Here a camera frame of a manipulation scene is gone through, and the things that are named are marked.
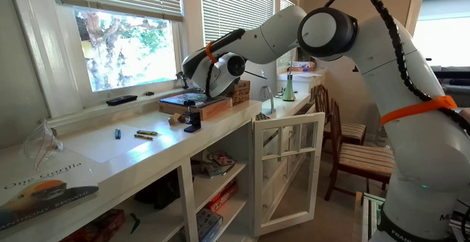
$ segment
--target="plastic bag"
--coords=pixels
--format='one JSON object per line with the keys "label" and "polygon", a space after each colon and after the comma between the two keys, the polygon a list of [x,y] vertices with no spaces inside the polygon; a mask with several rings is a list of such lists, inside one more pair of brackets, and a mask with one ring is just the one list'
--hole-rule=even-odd
{"label": "plastic bag", "polygon": [[33,160],[33,170],[37,170],[44,160],[47,160],[56,151],[62,150],[64,150],[62,141],[55,138],[52,130],[47,126],[47,121],[44,119],[42,124],[23,142],[20,153]]}

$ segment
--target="cabinet door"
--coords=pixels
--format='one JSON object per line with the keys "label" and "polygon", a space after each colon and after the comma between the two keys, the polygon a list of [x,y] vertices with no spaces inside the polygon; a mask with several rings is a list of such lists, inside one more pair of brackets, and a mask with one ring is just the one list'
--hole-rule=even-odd
{"label": "cabinet door", "polygon": [[254,122],[255,237],[314,218],[324,119],[311,113]]}

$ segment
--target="remote control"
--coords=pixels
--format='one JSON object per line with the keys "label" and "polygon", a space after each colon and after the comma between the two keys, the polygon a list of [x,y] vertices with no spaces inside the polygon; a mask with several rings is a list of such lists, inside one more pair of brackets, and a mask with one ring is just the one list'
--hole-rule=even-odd
{"label": "remote control", "polygon": [[106,103],[109,106],[116,106],[116,105],[127,103],[133,100],[137,100],[137,95],[126,95],[126,96],[114,98],[112,100],[107,100]]}

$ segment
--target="orange strap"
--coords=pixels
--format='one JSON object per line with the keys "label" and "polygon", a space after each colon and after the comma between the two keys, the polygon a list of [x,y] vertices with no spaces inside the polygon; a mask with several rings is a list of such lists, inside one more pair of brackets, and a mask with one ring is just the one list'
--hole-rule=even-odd
{"label": "orange strap", "polygon": [[437,110],[439,108],[455,109],[457,108],[457,105],[453,101],[452,97],[445,95],[445,96],[441,96],[430,101],[406,106],[404,108],[395,110],[393,112],[389,112],[380,118],[380,122],[382,124],[385,124],[385,123],[390,122],[391,120],[404,118],[410,115],[417,115],[419,113],[425,113],[425,112]]}
{"label": "orange strap", "polygon": [[218,60],[215,59],[215,57],[212,55],[212,53],[210,53],[210,46],[212,45],[214,41],[210,41],[207,45],[206,45],[206,55],[209,57],[209,59],[213,62],[213,63],[217,63]]}

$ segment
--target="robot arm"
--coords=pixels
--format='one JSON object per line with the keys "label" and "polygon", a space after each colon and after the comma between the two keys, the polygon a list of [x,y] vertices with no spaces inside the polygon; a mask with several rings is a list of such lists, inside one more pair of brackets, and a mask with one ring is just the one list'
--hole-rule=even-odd
{"label": "robot arm", "polygon": [[[381,115],[444,95],[409,33],[380,0],[371,2],[381,16],[361,24],[329,8],[333,1],[309,14],[289,7],[256,29],[228,33],[210,46],[214,66],[203,48],[185,59],[184,73],[216,96],[240,77],[246,60],[265,64],[300,46],[324,61],[353,59]],[[457,193],[470,182],[470,140],[463,130],[470,125],[451,110],[439,111],[386,123],[397,167],[381,213],[387,224],[371,241],[446,237]]]}

